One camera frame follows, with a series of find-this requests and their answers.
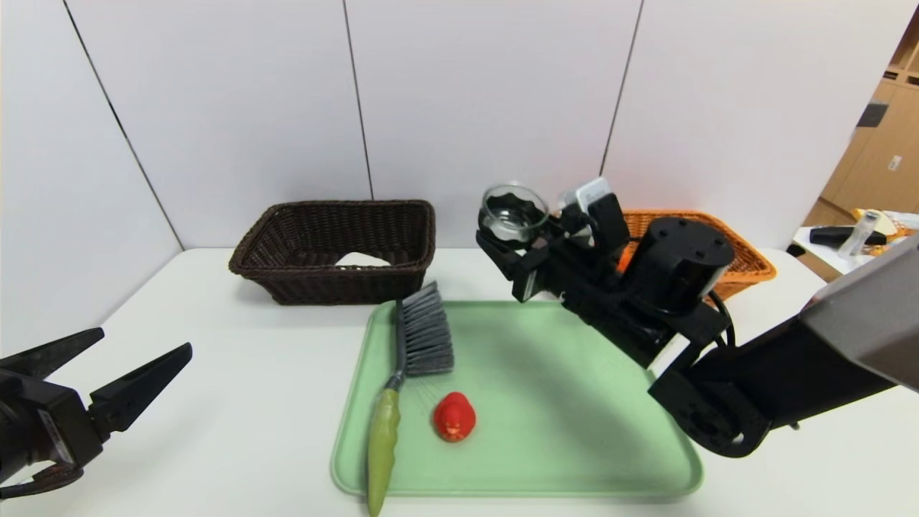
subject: white table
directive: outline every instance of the white table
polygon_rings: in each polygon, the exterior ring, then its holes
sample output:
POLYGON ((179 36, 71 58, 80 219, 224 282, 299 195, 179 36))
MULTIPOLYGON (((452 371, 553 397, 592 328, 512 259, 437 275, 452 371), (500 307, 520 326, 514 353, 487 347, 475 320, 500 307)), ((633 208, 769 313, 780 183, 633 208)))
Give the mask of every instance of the white table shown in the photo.
POLYGON ((836 253, 835 247, 824 246, 822 244, 813 244, 811 242, 811 230, 817 226, 802 226, 795 232, 795 236, 792 239, 795 244, 800 247, 803 247, 806 251, 811 253, 817 259, 820 259, 824 264, 833 268, 834 270, 839 271, 841 274, 846 274, 858 266, 865 264, 874 257, 871 255, 859 254, 852 258, 842 258, 836 253))
MULTIPOLYGON (((281 307, 233 276, 230 250, 170 262, 105 324, 108 336, 52 377, 81 394, 191 341, 195 357, 76 484, 2 503, 3 517, 366 515, 329 464, 371 306, 281 307)), ((798 311, 823 282, 766 250, 778 277, 728 303, 743 341, 798 311)), ((448 299, 511 299, 476 249, 437 252, 448 299)), ((752 456, 699 450, 705 481, 667 502, 388 498, 384 515, 919 515, 919 396, 894 388, 769 434, 752 456)))

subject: plastic tray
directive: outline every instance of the plastic tray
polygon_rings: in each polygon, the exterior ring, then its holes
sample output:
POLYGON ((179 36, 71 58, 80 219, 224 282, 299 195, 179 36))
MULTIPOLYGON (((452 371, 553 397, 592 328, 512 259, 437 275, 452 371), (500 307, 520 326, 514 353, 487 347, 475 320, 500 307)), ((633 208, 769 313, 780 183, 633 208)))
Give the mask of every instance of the plastic tray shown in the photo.
MULTIPOLYGON (((332 458, 347 493, 365 487, 373 403, 393 361, 392 312, 370 317, 332 458)), ((402 391, 390 495, 674 497, 701 484, 687 437, 646 393, 649 375, 558 303, 447 302, 453 373, 402 391), (451 391, 473 404, 463 442, 435 433, 451 391)))

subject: hand brush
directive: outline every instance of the hand brush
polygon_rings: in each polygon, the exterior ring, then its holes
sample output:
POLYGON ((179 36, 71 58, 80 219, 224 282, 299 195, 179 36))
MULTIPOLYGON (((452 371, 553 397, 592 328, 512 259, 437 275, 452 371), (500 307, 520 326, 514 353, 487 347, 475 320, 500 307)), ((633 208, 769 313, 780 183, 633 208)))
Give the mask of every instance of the hand brush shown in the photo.
POLYGON ((453 343, 437 283, 396 301, 396 365, 383 387, 370 423, 367 446, 367 507, 377 517, 390 485, 399 427, 399 390, 406 377, 453 370, 453 343))

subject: brown wicker basket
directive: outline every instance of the brown wicker basket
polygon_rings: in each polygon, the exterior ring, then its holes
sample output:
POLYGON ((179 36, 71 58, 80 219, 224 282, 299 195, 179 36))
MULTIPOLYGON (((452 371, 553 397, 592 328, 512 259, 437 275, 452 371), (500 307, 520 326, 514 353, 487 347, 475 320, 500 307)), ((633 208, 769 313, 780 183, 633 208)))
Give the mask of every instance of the brown wicker basket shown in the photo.
POLYGON ((434 240, 427 201, 283 203, 243 237, 230 271, 258 282, 279 304, 380 304, 421 288, 434 240), (391 265, 335 265, 352 251, 391 265))
MULTIPOLYGON (((758 251, 750 244, 743 240, 742 237, 734 233, 731 228, 721 219, 708 215, 703 212, 673 212, 667 210, 626 210, 624 211, 626 223, 629 225, 629 231, 634 237, 641 237, 648 230, 651 221, 658 217, 683 217, 693 221, 714 226, 728 237, 728 241, 734 246, 734 262, 725 271, 724 276, 715 285, 715 293, 722 300, 727 300, 731 296, 743 291, 751 285, 761 281, 772 280, 776 277, 776 268, 769 263, 758 251)), ((626 254, 631 256, 635 251, 638 243, 629 244, 626 254)))

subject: brush bristles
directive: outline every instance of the brush bristles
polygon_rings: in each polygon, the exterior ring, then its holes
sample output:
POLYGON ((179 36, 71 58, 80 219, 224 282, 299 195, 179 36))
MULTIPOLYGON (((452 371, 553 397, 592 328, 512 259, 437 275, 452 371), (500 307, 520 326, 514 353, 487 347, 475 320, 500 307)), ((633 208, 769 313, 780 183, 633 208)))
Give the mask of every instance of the brush bristles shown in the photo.
POLYGON ((407 375, 453 370, 453 342, 437 282, 403 300, 403 323, 407 375))

